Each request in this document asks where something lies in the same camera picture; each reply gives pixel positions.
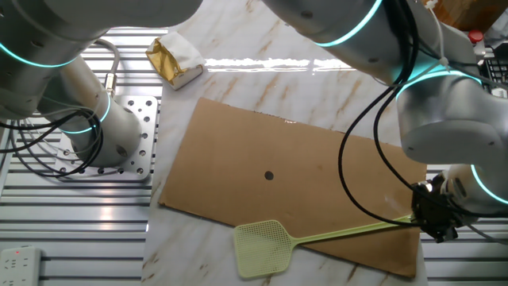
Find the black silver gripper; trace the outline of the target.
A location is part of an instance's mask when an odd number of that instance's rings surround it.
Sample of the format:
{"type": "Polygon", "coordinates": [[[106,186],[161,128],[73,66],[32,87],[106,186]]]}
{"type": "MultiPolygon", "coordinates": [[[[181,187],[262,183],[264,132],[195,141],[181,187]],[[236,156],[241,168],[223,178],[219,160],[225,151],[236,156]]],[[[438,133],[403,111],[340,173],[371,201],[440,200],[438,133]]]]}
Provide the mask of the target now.
{"type": "Polygon", "coordinates": [[[448,197],[441,191],[445,186],[445,177],[442,174],[434,176],[431,180],[411,185],[411,208],[414,218],[426,218],[428,223],[421,227],[421,231],[428,234],[436,243],[448,242],[457,239],[457,229],[464,226],[461,214],[452,210],[448,197]],[[432,202],[423,195],[429,195],[432,202]]]}

